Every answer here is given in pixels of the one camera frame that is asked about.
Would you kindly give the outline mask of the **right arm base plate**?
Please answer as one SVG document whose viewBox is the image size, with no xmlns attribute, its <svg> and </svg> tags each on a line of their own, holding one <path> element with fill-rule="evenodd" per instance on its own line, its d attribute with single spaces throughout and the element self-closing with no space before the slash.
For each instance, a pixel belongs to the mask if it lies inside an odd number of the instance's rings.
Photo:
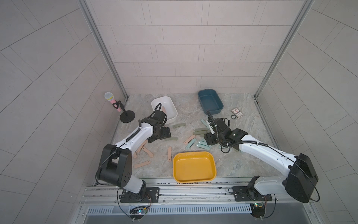
<svg viewBox="0 0 358 224">
<path fill-rule="evenodd" d="M 228 192 L 234 196 L 236 202 L 272 201 L 272 196 L 270 194 L 261 195 L 255 188 L 234 186 L 229 188 Z"/>
</svg>

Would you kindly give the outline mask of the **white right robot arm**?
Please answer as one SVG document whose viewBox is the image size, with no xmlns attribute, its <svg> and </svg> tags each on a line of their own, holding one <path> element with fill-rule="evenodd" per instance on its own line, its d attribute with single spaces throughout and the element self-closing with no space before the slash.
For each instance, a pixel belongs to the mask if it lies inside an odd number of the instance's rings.
<svg viewBox="0 0 358 224">
<path fill-rule="evenodd" d="M 206 123 L 210 129 L 204 135 L 208 145 L 218 144 L 221 150 L 229 152 L 235 149 L 250 154 L 280 172 L 280 175 L 271 177 L 254 176 L 244 189 L 234 192 L 236 195 L 245 195 L 252 201 L 272 194 L 287 194 L 301 203 L 312 200 L 318 176 L 307 155 L 289 154 L 257 140 L 246 131 L 238 128 L 231 130 L 230 121 L 226 118 L 209 115 Z"/>
</svg>

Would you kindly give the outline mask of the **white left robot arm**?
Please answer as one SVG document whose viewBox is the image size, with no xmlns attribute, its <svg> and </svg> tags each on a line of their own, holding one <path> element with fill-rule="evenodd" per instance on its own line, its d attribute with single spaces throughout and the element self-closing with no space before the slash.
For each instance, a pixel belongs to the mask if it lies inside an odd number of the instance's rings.
<svg viewBox="0 0 358 224">
<path fill-rule="evenodd" d="M 163 140 L 171 137 L 170 128 L 164 125 L 167 115 L 161 110 L 139 121 L 139 127 L 122 141 L 107 144 L 102 151 L 96 181 L 103 181 L 124 189 L 142 200 L 146 195 L 145 181 L 132 175 L 132 156 L 145 142 Z"/>
</svg>

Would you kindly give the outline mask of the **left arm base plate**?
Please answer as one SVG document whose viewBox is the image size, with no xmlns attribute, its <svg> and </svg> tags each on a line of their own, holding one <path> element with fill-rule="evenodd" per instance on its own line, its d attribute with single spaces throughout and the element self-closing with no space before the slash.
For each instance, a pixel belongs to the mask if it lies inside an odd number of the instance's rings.
<svg viewBox="0 0 358 224">
<path fill-rule="evenodd" d="M 121 203 L 157 203 L 160 188 L 146 188 L 141 190 L 138 194 L 123 190 L 118 198 Z"/>
</svg>

